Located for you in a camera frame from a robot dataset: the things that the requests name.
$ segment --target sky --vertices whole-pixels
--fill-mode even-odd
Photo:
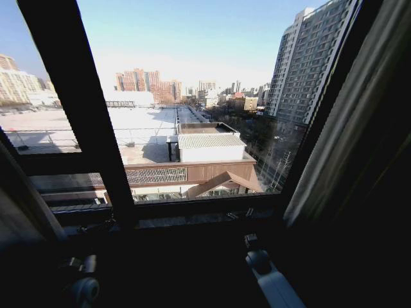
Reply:
[[[183,87],[216,80],[222,89],[270,82],[284,30],[305,7],[325,0],[78,0],[103,90],[115,73],[160,71]],[[23,71],[48,79],[14,0],[1,0],[0,53]]]

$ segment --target corrugated metal roof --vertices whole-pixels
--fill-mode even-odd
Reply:
[[[180,149],[245,145],[240,138],[231,133],[185,133],[179,135]]]

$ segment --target dark window frame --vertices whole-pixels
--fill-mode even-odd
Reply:
[[[321,108],[317,110],[315,118],[311,119],[308,125],[307,132],[299,146],[281,194],[263,193],[135,205],[94,66],[87,35],[80,17],[80,11],[75,0],[63,2],[18,0],[18,4],[44,65],[61,98],[67,118],[82,152],[19,155],[3,131],[0,131],[0,140],[28,176],[100,173],[112,202],[114,217],[122,227],[134,227],[138,224],[138,219],[229,212],[232,210],[247,210],[249,207],[254,207],[256,210],[272,209],[272,217],[281,219],[331,111],[333,102],[338,96],[349,68],[378,13],[381,3],[382,0],[362,3],[362,8],[358,11],[357,18],[353,21],[352,29],[346,38],[344,48],[341,50],[338,65],[335,67],[333,77],[329,81],[328,90],[324,93],[320,102]],[[52,10],[54,14],[48,14],[49,10]],[[82,74],[78,74],[79,63],[82,64]],[[93,89],[82,93],[87,98],[82,101],[88,101],[85,106],[67,103],[75,98],[75,95],[71,93],[74,89],[74,81],[79,84],[87,84],[88,89]],[[100,134],[91,133],[92,121],[87,121],[87,115],[98,117],[101,128]],[[103,140],[105,147],[100,150],[98,144]],[[67,224],[77,225],[81,222],[101,221],[109,214],[110,210],[99,212],[82,211],[63,214],[59,219],[67,221]]]

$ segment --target residential building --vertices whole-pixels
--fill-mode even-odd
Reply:
[[[354,1],[332,0],[295,16],[281,38],[267,116],[309,123],[353,8]]]
[[[198,82],[198,90],[216,90],[216,81],[215,80],[200,80]]]
[[[18,71],[17,64],[15,63],[14,59],[10,56],[0,54],[0,68],[2,69],[13,69]]]
[[[258,98],[237,97],[229,98],[227,106],[237,111],[255,111],[257,108]]]
[[[156,103],[176,103],[181,99],[181,82],[177,80],[161,81],[160,72],[145,72],[134,69],[116,73],[118,91],[148,91]]]
[[[54,89],[54,85],[50,80],[46,80],[46,89],[56,92],[56,90]]]
[[[254,111],[257,108],[258,98],[245,98],[243,109],[246,111]]]
[[[258,92],[257,92],[257,97],[258,97],[258,105],[259,106],[263,106],[264,104],[264,93],[270,89],[270,84],[269,83],[265,83],[264,85],[259,86],[258,88]]]
[[[218,104],[218,94],[216,90],[201,90],[198,92],[198,102],[204,108],[211,108]]]
[[[41,90],[36,76],[15,69],[0,68],[0,101],[29,103],[28,93]]]

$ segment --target awning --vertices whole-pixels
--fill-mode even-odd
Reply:
[[[246,180],[238,175],[234,175],[229,171],[223,172],[222,174],[210,179],[208,182],[204,184],[199,184],[187,190],[187,197],[194,198],[197,196],[201,196],[202,194],[206,193],[207,191],[213,190],[214,188],[224,185],[228,182],[234,182],[241,186],[244,186],[248,189],[256,191],[257,193],[262,193],[263,190],[261,189],[256,172],[254,168],[252,169],[252,174],[250,176],[250,180]]]

